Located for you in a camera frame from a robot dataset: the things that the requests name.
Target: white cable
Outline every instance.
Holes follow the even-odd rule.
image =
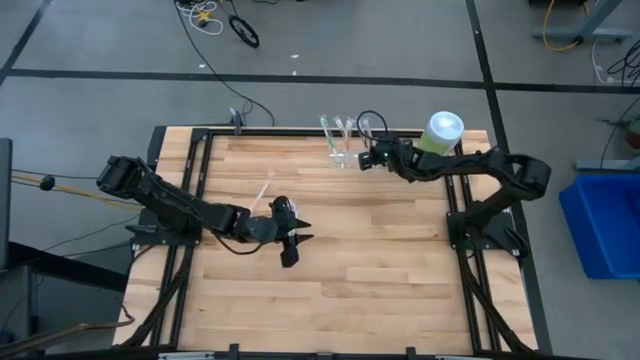
[[[595,10],[596,6],[598,6],[598,2],[600,2],[600,0],[596,0],[595,4],[593,5],[593,8]],[[600,72],[604,71],[600,66],[598,66],[598,64],[596,64],[596,40],[593,40],[593,45],[591,45],[591,63],[593,64],[593,72],[596,74],[596,77],[598,78],[598,81],[601,84],[633,84],[634,81],[620,81],[620,80],[616,80],[614,78],[612,78],[611,76],[607,77],[607,81],[602,80],[602,77],[600,76]]]
[[[200,3],[196,3],[193,4],[193,6],[191,6],[191,8],[183,8],[179,5],[178,2],[176,2],[176,7],[180,10],[180,12],[182,13],[182,15],[186,16],[189,18],[189,25],[191,25],[192,28],[205,33],[207,35],[212,35],[212,36],[216,36],[216,35],[220,35],[222,33],[222,31],[224,30],[224,24],[220,21],[220,20],[216,20],[216,19],[205,19],[205,21],[207,23],[210,22],[214,22],[217,23],[218,25],[220,25],[220,30],[217,32],[210,32],[210,31],[206,31],[204,29],[202,29],[201,27],[199,27],[197,24],[193,23],[193,19],[194,18],[199,18],[200,17],[200,12],[208,12],[208,13],[213,13],[213,11],[215,9],[218,8],[218,4],[215,3],[215,1],[202,1]]]

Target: blue plastic bin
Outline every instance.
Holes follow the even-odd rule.
[[[560,203],[588,277],[640,278],[640,175],[578,176]]]

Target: green liquid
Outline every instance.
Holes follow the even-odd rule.
[[[447,152],[449,152],[449,145],[438,144],[437,142],[433,141],[433,139],[429,137],[429,134],[426,131],[422,133],[422,137],[420,138],[420,141],[418,142],[418,145],[416,147],[420,150],[433,152],[439,155],[447,155]]]

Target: floor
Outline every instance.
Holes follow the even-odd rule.
[[[258,50],[230,29],[217,37],[192,29],[192,36],[216,71],[233,75],[231,85],[266,105],[278,126],[317,126],[320,114],[353,116],[373,108],[392,127],[420,128],[446,109],[467,128],[488,130],[493,143],[504,148],[508,142],[511,152],[551,165],[546,197],[523,207],[553,352],[637,357],[640,285],[586,278],[557,200],[574,179],[573,162],[602,153],[610,127],[596,119],[616,119],[640,94],[600,85],[590,45],[546,50],[530,36],[545,9],[526,0],[236,4],[260,34]],[[470,21],[474,4],[478,33]],[[636,39],[599,44],[595,55],[604,69],[640,36],[639,11],[640,3],[624,1],[607,20]],[[226,23],[221,11],[215,14]],[[575,24],[583,16],[580,8],[561,7],[552,21]],[[168,1],[0,0],[0,33],[0,63],[6,62],[0,134],[14,140],[15,168],[95,176],[111,154],[144,156],[156,125],[225,122],[228,108],[244,102],[208,81]],[[476,51],[480,40],[486,59]],[[640,107],[631,115],[639,113]],[[269,124],[257,108],[247,120]],[[622,136],[614,136],[607,156],[629,153]],[[90,181],[65,183],[95,190]],[[20,185],[12,192],[11,237],[38,248],[131,216],[60,193]],[[129,236],[114,227],[51,251],[98,249]],[[81,259],[122,272],[130,261],[122,249]],[[39,294],[43,330],[113,320],[118,313],[120,295],[108,291],[47,279]],[[108,333],[96,333],[56,350],[109,343]]]

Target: black cable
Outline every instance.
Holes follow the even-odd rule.
[[[125,246],[131,246],[131,244],[129,243],[129,241],[127,241],[125,244],[120,244],[120,245],[114,245],[114,246],[109,246],[106,248],[102,248],[102,249],[97,249],[97,250],[89,250],[89,251],[84,251],[84,252],[79,252],[79,253],[73,253],[73,254],[66,254],[66,255],[61,255],[62,257],[69,257],[69,256],[78,256],[78,255],[87,255],[87,254],[93,254],[93,253],[97,253],[97,252],[101,252],[101,251],[107,251],[107,250],[112,250],[112,249],[119,249]]]
[[[133,259],[131,259],[131,264],[133,264],[134,262],[136,262],[136,260],[138,260],[138,258],[140,258],[140,256],[144,255],[147,251],[153,249],[155,247],[155,245],[149,245],[147,246],[144,250],[141,250],[139,253],[137,253]]]
[[[97,179],[97,177],[92,177],[92,176],[60,175],[60,174],[42,173],[37,171],[19,170],[19,169],[12,169],[11,171],[15,171],[23,174],[32,174],[32,175],[42,175],[42,176],[50,175],[53,177],[59,177],[63,179],[79,179],[79,180],[96,180]]]
[[[504,232],[507,237],[509,237],[509,239],[515,244],[516,250],[518,250],[518,255],[509,252],[511,255],[513,255],[513,257],[515,257],[517,260],[523,260],[524,258],[529,256],[529,254],[531,254],[531,246],[529,245],[530,241],[528,239],[525,239],[517,231],[508,227],[504,229]]]
[[[110,228],[114,227],[114,226],[118,226],[118,225],[126,224],[126,223],[128,223],[129,221],[131,221],[131,220],[133,220],[133,219],[135,219],[135,218],[137,218],[137,217],[139,217],[139,216],[140,216],[140,214],[137,214],[137,215],[135,215],[135,216],[133,216],[133,217],[131,217],[131,218],[128,218],[128,219],[126,219],[126,220],[122,220],[122,221],[118,221],[118,222],[115,222],[115,223],[111,223],[111,224],[109,224],[109,225],[107,225],[107,226],[105,226],[105,227],[103,227],[103,228],[101,228],[101,229],[98,229],[98,230],[92,231],[92,232],[90,232],[90,233],[88,233],[88,234],[84,234],[84,235],[81,235],[81,236],[78,236],[78,237],[75,237],[75,238],[71,238],[71,239],[68,239],[68,240],[61,241],[61,242],[59,242],[59,243],[57,243],[57,244],[54,244],[54,245],[49,246],[49,247],[48,247],[48,248],[46,248],[46,249],[42,249],[42,251],[49,251],[49,250],[51,250],[51,249],[53,249],[53,248],[55,248],[55,247],[58,247],[58,246],[60,246],[60,245],[64,245],[64,244],[67,244],[67,243],[70,243],[70,242],[73,242],[73,241],[78,241],[78,240],[82,240],[82,239],[88,238],[89,236],[92,236],[92,235],[95,235],[95,234],[101,233],[101,232],[103,232],[103,231],[106,231],[106,230],[108,230],[108,229],[110,229]]]
[[[613,65],[611,65],[607,69],[607,73],[610,75],[615,75],[622,73],[621,87],[624,87],[625,79],[628,77],[631,80],[631,85],[629,87],[633,87],[640,78],[640,40],[636,41],[627,54],[620,60],[616,61]]]
[[[42,279],[40,280],[40,282],[36,285],[36,289],[38,289],[40,287],[40,285],[42,285],[42,283],[44,282],[45,277],[42,276]],[[16,310],[18,309],[18,306],[20,306],[20,304],[22,304],[22,302],[24,301],[24,299],[27,298],[27,296],[29,296],[29,292],[31,291],[31,289],[27,290],[27,293],[24,294],[18,301],[16,301],[16,304],[13,306],[13,308],[11,309],[11,311],[9,311],[9,315],[7,315],[7,318],[4,320],[4,323],[2,324],[2,328],[0,328],[0,333],[5,332],[5,330],[7,329],[7,326],[9,325],[9,320],[11,320],[11,317],[13,316],[13,313],[16,312]]]
[[[218,2],[218,5],[220,5],[220,8],[222,9],[222,11],[224,11],[225,14],[227,14],[227,16],[231,16],[231,14],[229,14],[229,12],[227,11],[227,9],[224,8],[224,6],[222,6],[222,2]]]
[[[236,16],[240,16],[238,15],[238,9],[236,9],[235,1],[229,0],[229,2],[231,3],[231,7],[233,7],[233,12],[236,14]]]
[[[274,1],[266,1],[266,0],[253,0],[254,3],[256,4],[267,4],[267,5],[278,5],[278,3],[280,2],[280,0],[274,0]]]
[[[258,246],[256,246],[253,250],[238,251],[238,250],[234,250],[225,241],[223,241],[222,238],[220,237],[220,235],[214,233],[213,231],[211,233],[213,234],[213,236],[216,237],[216,239],[220,242],[220,244],[222,244],[222,246],[224,246],[225,249],[229,250],[232,254],[235,254],[235,255],[251,255],[251,254],[255,254],[256,252],[258,252],[258,250],[260,250],[260,248],[262,248],[262,245],[264,245],[263,243],[259,243]]]
[[[621,122],[625,116],[627,116],[627,113],[629,113],[629,111],[631,111],[631,109],[633,109],[633,107],[636,106],[638,101],[640,101],[640,96],[638,96],[631,103],[631,105],[629,105],[629,107],[622,113],[622,115],[620,115],[617,121],[618,123]],[[613,139],[613,135],[616,133],[616,130],[618,130],[618,126],[614,125],[613,130],[611,130],[611,134],[609,135],[609,140],[607,140],[607,144],[604,146],[604,150],[602,151],[602,156],[600,157],[600,169],[602,169],[602,164],[604,163],[604,157],[607,154],[607,149],[609,149],[609,144],[611,144],[611,139]]]
[[[129,264],[129,268],[127,269],[127,274],[131,273],[131,269],[133,268],[133,264],[136,262],[136,260],[138,260],[142,255],[144,255],[145,253],[147,253],[147,251],[153,249],[154,247],[156,247],[156,246],[155,245],[149,245],[146,248],[144,248],[143,250],[140,250],[139,253],[134,255],[131,258],[131,263]]]
[[[384,119],[384,116],[380,115],[377,111],[373,111],[373,110],[365,110],[365,111],[361,112],[360,115],[358,115],[358,118],[356,119],[356,128],[358,129],[358,134],[360,134],[360,136],[364,137],[365,139],[372,140],[372,141],[379,141],[379,139],[376,139],[374,137],[371,137],[371,136],[365,134],[364,131],[362,131],[362,128],[360,127],[360,120],[366,114],[374,114],[377,117],[379,117],[380,120],[382,120],[382,125],[384,125],[384,133],[385,134],[389,133],[389,127],[387,126],[387,121]]]
[[[238,16],[238,12],[236,11],[236,6],[235,6],[234,2],[233,1],[230,1],[230,2],[231,2],[231,5],[233,6],[233,10],[236,12],[236,16]],[[271,126],[276,126],[276,118],[275,118],[275,116],[273,116],[273,113],[271,112],[271,110],[269,110],[266,106],[260,104],[259,102],[253,100],[252,98],[239,93],[234,88],[232,88],[229,84],[227,84],[227,82],[224,81],[220,77],[220,75],[218,75],[218,73],[213,69],[213,66],[211,66],[211,64],[209,64],[209,61],[207,61],[207,59],[204,57],[204,55],[202,55],[202,53],[200,52],[200,50],[196,46],[196,43],[193,41],[193,38],[191,37],[191,34],[189,33],[189,30],[187,29],[187,26],[184,24],[184,20],[182,19],[182,14],[180,13],[180,9],[178,9],[177,6],[175,6],[175,8],[176,8],[176,13],[178,14],[178,17],[180,18],[180,24],[182,24],[182,28],[184,29],[184,33],[187,35],[187,38],[189,39],[189,42],[191,43],[191,47],[193,47],[193,50],[195,50],[195,52],[198,54],[198,56],[200,56],[200,59],[202,59],[202,61],[204,61],[204,63],[207,65],[209,70],[211,70],[213,75],[215,75],[215,77],[218,79],[218,81],[220,81],[222,83],[222,85],[224,85],[232,93],[234,93],[234,94],[240,96],[241,98],[243,98],[243,99],[245,99],[247,101],[250,101],[250,102],[258,105],[259,107],[261,107],[267,114],[269,114],[269,117],[271,118]]]
[[[248,105],[250,105],[250,107],[248,109],[245,110],[245,107]],[[251,101],[245,101],[244,104],[242,104],[242,118],[244,119],[247,115],[249,115],[251,112],[253,111],[253,103]]]

